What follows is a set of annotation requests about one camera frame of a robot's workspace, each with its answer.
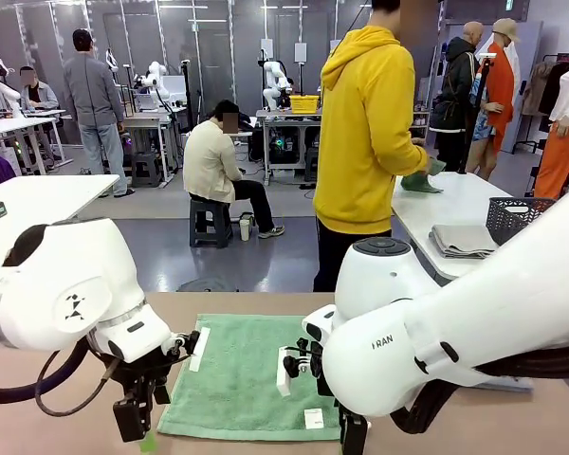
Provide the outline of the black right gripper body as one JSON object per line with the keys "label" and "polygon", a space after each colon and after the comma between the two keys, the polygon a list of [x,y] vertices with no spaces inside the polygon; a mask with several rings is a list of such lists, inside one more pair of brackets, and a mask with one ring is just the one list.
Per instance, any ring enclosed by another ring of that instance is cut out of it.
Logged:
{"label": "black right gripper body", "polygon": [[318,395],[333,397],[333,393],[331,392],[324,376],[321,355],[319,354],[314,354],[314,377],[316,378]]}

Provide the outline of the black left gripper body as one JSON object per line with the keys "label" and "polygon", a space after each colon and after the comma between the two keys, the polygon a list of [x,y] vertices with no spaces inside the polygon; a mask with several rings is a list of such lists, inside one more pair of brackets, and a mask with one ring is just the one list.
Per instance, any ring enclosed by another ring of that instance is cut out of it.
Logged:
{"label": "black left gripper body", "polygon": [[112,372],[111,378],[122,385],[122,387],[133,384],[141,377],[155,380],[157,376],[166,375],[168,377],[171,368],[176,360],[176,356],[169,351],[164,354],[161,350],[152,350],[132,363],[126,363],[111,355],[106,356],[106,366],[114,360],[118,361],[116,369]]}

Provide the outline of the light green towel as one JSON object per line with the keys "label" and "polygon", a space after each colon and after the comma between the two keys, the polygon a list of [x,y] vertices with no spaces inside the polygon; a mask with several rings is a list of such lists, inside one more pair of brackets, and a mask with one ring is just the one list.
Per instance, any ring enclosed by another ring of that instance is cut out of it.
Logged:
{"label": "light green towel", "polygon": [[291,394],[276,385],[278,353],[303,336],[299,316],[201,314],[209,332],[201,357],[184,365],[158,432],[194,438],[309,442],[336,441],[339,413],[330,397],[301,374]]}

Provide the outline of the dark green towel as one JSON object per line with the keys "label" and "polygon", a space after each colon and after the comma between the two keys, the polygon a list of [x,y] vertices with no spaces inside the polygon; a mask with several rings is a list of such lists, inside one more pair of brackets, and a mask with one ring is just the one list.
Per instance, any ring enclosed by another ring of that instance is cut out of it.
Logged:
{"label": "dark green towel", "polygon": [[444,171],[446,163],[434,157],[430,157],[428,168],[426,171],[418,171],[416,173],[403,176],[401,179],[401,187],[405,191],[422,192],[422,193],[441,193],[441,189],[432,186],[429,177],[435,176]]}

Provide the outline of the person's right forearm yellow sleeve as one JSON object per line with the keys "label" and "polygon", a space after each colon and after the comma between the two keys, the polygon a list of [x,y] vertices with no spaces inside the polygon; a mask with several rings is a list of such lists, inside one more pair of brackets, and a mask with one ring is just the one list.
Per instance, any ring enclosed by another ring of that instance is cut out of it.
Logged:
{"label": "person's right forearm yellow sleeve", "polygon": [[398,138],[384,156],[384,168],[394,175],[411,175],[427,169],[429,156],[410,133]]}

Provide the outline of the dark grey plastic basket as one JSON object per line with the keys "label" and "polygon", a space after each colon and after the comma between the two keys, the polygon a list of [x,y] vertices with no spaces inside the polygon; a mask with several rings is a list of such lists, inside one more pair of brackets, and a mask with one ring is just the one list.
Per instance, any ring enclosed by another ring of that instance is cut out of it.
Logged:
{"label": "dark grey plastic basket", "polygon": [[486,229],[502,246],[539,218],[556,203],[555,199],[534,197],[492,197],[486,216]]}

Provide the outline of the yellow shopping basket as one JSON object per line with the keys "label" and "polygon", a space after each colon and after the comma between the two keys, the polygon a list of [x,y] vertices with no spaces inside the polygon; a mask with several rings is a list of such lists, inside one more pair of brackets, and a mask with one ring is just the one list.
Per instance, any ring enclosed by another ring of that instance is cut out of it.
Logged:
{"label": "yellow shopping basket", "polygon": [[318,112],[320,97],[317,95],[291,95],[289,98],[294,115],[315,115]]}

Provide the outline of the white rounded table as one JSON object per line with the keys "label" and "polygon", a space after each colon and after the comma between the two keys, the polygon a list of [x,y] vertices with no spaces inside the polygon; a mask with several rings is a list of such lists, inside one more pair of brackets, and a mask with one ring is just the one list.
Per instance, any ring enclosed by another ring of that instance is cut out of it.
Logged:
{"label": "white rounded table", "polygon": [[8,214],[0,218],[0,249],[25,229],[77,215],[119,178],[105,175],[17,176],[0,184]]}

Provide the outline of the folded beige-grey towel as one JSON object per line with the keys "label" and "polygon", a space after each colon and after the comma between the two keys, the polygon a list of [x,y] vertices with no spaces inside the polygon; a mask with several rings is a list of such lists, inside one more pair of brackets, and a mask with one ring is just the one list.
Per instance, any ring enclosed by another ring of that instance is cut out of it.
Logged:
{"label": "folded beige-grey towel", "polygon": [[439,254],[450,259],[483,260],[499,247],[485,226],[434,225],[429,233]]}

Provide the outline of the seated person cream jacket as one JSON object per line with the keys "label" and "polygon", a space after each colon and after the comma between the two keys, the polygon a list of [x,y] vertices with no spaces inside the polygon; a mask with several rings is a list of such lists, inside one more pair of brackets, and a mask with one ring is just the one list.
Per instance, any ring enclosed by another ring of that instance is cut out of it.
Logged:
{"label": "seated person cream jacket", "polygon": [[209,118],[192,129],[184,148],[184,189],[192,200],[203,202],[230,205],[248,200],[259,237],[281,236],[285,228],[274,224],[264,186],[243,177],[232,138],[224,132],[225,116],[238,113],[233,101],[220,100]]}

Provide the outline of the white side table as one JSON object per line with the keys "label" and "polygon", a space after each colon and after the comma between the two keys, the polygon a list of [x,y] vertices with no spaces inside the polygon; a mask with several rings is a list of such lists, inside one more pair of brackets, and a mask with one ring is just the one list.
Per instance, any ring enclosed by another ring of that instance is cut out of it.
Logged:
{"label": "white side table", "polygon": [[447,259],[429,239],[433,225],[484,225],[492,197],[508,193],[473,174],[440,173],[432,179],[439,193],[406,191],[396,183],[393,211],[409,237],[419,269],[411,285],[417,298],[469,273],[478,259]]}

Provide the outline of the black computer tower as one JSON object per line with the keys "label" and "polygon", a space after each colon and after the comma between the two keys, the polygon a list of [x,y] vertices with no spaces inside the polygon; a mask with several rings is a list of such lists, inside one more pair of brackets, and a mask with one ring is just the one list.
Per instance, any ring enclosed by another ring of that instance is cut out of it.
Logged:
{"label": "black computer tower", "polygon": [[296,127],[270,128],[268,157],[271,164],[294,164],[300,161],[300,129]]}

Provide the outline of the person in yellow hoodie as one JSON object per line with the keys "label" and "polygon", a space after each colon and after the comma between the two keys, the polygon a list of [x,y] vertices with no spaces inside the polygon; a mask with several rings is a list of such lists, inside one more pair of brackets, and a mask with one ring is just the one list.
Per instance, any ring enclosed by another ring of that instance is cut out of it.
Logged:
{"label": "person in yellow hoodie", "polygon": [[392,233],[399,176],[384,156],[413,121],[415,72],[397,38],[401,0],[371,0],[368,23],[346,33],[321,71],[317,186],[318,293],[335,290],[349,246]]}

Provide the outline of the grey metal workbench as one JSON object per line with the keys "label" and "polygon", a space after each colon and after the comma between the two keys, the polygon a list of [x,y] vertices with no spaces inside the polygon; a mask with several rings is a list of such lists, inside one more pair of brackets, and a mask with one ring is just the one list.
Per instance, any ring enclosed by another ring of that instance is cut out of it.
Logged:
{"label": "grey metal workbench", "polygon": [[[305,152],[309,147],[319,149],[319,137],[321,126],[321,113],[315,115],[294,115],[288,111],[265,111],[259,110],[256,117],[262,129],[262,141],[264,151],[264,185],[267,187],[276,177],[277,172],[300,173],[305,171]],[[268,157],[268,134],[270,128],[296,127],[300,129],[300,152],[298,163],[294,164],[271,164]]]}

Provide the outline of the white long desk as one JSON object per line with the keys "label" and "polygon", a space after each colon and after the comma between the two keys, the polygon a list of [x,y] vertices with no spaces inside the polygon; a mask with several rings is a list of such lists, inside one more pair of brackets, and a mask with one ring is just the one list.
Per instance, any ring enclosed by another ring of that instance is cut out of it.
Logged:
{"label": "white long desk", "polygon": [[39,147],[37,135],[42,133],[44,124],[49,124],[57,142],[57,149],[60,160],[57,163],[50,164],[52,169],[60,168],[72,162],[64,155],[64,148],[61,142],[57,127],[57,119],[49,117],[48,112],[43,116],[18,117],[18,118],[2,118],[0,119],[0,149],[6,149],[6,141],[15,139],[15,151],[19,151],[19,155],[23,159],[24,174],[33,174],[38,172],[40,175],[46,175],[45,161]]}

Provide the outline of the standing man grey clothes cap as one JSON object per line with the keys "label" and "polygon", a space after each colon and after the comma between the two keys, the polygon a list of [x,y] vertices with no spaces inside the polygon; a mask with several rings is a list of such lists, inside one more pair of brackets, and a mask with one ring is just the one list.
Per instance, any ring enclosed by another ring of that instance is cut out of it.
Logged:
{"label": "standing man grey clothes cap", "polygon": [[120,135],[124,132],[124,110],[107,64],[93,56],[90,32],[77,28],[72,33],[76,50],[64,63],[64,96],[77,122],[82,144],[92,174],[103,174],[102,160],[108,161],[110,173],[119,180],[112,193],[122,198],[135,193],[128,186],[123,169]]}

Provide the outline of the white shelf with shoes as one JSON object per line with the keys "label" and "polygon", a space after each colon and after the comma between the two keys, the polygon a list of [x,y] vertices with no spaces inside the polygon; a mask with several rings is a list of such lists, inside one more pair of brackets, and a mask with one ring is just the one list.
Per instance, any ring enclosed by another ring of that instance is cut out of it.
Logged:
{"label": "white shelf with shoes", "polygon": [[419,137],[425,139],[429,131],[430,112],[427,110],[418,110],[413,112],[413,121],[410,132],[413,138]]}

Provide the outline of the mannequin in dark jacket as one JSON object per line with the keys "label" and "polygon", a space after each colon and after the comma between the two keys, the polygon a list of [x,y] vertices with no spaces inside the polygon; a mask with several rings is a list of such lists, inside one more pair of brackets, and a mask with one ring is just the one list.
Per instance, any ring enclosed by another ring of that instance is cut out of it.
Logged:
{"label": "mannequin in dark jacket", "polygon": [[460,169],[466,149],[471,109],[469,93],[479,68],[474,52],[483,31],[481,23],[468,22],[463,27],[462,36],[452,38],[447,46],[447,67],[430,117],[430,130],[436,133],[437,159],[445,163],[446,172]]}

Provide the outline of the mannequin in orange with cap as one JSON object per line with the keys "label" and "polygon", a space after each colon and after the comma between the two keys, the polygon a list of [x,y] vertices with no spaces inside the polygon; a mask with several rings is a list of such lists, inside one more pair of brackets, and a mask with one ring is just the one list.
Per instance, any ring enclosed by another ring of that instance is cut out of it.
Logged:
{"label": "mannequin in orange with cap", "polygon": [[520,83],[520,64],[515,42],[518,28],[515,20],[502,18],[492,26],[486,48],[489,72],[481,66],[473,83],[470,100],[480,98],[472,133],[466,171],[484,180],[490,178],[497,165],[505,131],[514,115],[514,101]]}

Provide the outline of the clothes rack with garments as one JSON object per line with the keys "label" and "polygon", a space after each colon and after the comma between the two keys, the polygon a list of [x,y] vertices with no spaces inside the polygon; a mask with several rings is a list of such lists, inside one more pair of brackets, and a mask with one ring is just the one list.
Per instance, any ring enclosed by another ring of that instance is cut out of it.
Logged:
{"label": "clothes rack with garments", "polygon": [[522,114],[549,116],[560,93],[560,77],[568,71],[569,60],[536,64],[523,93]]}

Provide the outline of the grey frame work table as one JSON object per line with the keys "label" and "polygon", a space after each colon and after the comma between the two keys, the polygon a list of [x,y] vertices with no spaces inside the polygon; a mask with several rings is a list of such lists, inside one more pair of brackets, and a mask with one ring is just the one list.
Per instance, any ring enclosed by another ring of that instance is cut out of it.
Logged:
{"label": "grey frame work table", "polygon": [[156,152],[158,165],[162,174],[158,188],[166,187],[174,178],[182,158],[178,140],[176,113],[158,109],[155,112],[139,112],[124,119],[124,127],[131,138],[130,157],[138,153]]}

